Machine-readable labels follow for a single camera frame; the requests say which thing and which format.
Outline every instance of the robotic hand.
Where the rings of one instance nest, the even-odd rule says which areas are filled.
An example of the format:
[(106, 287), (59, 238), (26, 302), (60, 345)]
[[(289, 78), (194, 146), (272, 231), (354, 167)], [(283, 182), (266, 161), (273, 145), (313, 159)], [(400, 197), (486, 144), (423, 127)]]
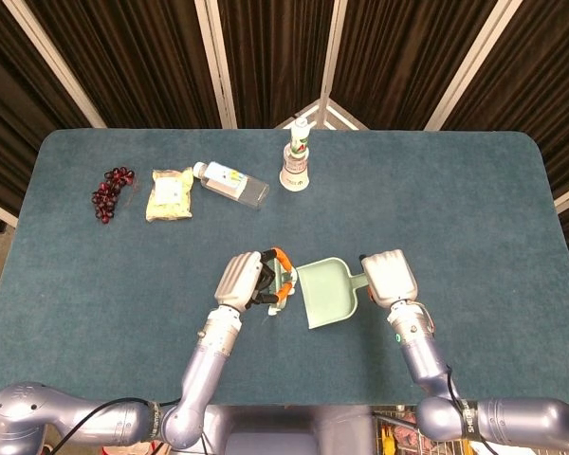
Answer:
[(274, 280), (268, 266), (273, 260), (292, 273), (291, 262), (279, 248), (244, 253), (229, 261), (215, 292), (219, 306), (198, 332), (175, 406), (164, 409), (139, 398), (93, 402), (35, 382), (13, 384), (0, 391), (0, 455), (38, 454), (47, 424), (79, 444), (129, 446), (160, 439), (175, 451), (193, 446), (202, 436), (205, 410), (240, 331), (240, 315), (253, 303), (282, 309), (293, 290), (292, 282), (283, 282), (276, 293), (264, 293)]
[(553, 398), (460, 398), (450, 367), (434, 340), (426, 307), (414, 301), (417, 284), (402, 251), (361, 256), (371, 299), (389, 311), (413, 382), (428, 398), (416, 412), (421, 432), (434, 441), (467, 438), (508, 446), (569, 451), (569, 405)]

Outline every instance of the green dustpan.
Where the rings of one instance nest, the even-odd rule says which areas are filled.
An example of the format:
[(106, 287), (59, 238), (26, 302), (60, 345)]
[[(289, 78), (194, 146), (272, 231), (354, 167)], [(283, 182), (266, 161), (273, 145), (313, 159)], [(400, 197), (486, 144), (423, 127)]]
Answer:
[(364, 273), (351, 276), (340, 258), (302, 265), (297, 273), (310, 329), (350, 318), (357, 310), (356, 290), (368, 284)]

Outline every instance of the white bottle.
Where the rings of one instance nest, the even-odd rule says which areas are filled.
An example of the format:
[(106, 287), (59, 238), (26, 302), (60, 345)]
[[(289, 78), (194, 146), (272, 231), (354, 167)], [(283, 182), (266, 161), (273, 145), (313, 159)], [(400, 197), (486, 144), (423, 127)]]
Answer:
[(310, 183), (307, 172), (309, 135), (310, 125), (307, 119), (297, 118), (291, 127), (291, 141), (284, 146), (283, 169), (280, 174), (281, 183), (289, 191), (304, 190)]
[(193, 176), (200, 179), (203, 187), (254, 209), (263, 205), (269, 192), (267, 183), (215, 161), (198, 161), (193, 166)]

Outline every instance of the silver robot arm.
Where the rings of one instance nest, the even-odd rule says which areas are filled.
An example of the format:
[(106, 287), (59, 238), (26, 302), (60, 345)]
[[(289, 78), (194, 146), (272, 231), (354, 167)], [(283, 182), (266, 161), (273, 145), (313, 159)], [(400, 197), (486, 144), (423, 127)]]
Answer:
[(400, 250), (361, 257), (371, 298), (390, 312), (413, 379), (429, 397), (416, 412), (419, 429), (435, 441), (483, 438), (508, 446), (569, 451), (569, 405), (553, 398), (461, 399), (436, 345), (425, 306), (414, 301), (417, 285)]
[[(179, 403), (164, 415), (156, 403), (126, 401), (97, 412), (70, 441), (92, 446), (129, 446), (160, 439), (175, 450), (193, 446), (201, 437), (204, 414), (224, 364), (241, 328), (240, 315), (251, 298), (265, 256), (259, 252), (232, 258), (217, 286), (218, 308), (212, 310), (183, 374)], [(46, 425), (66, 435), (101, 402), (83, 400), (35, 382), (14, 384), (0, 391), (0, 455), (36, 455)]]

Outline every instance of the grapes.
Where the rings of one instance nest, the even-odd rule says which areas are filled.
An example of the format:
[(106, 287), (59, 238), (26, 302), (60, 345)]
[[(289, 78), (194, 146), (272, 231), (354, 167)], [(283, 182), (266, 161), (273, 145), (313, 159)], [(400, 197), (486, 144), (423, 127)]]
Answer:
[(126, 185), (133, 185), (135, 172), (122, 166), (108, 171), (103, 177), (105, 181), (99, 184), (96, 191), (93, 191), (91, 202), (95, 206), (95, 217), (107, 225), (110, 219), (114, 218), (114, 209), (120, 191)]

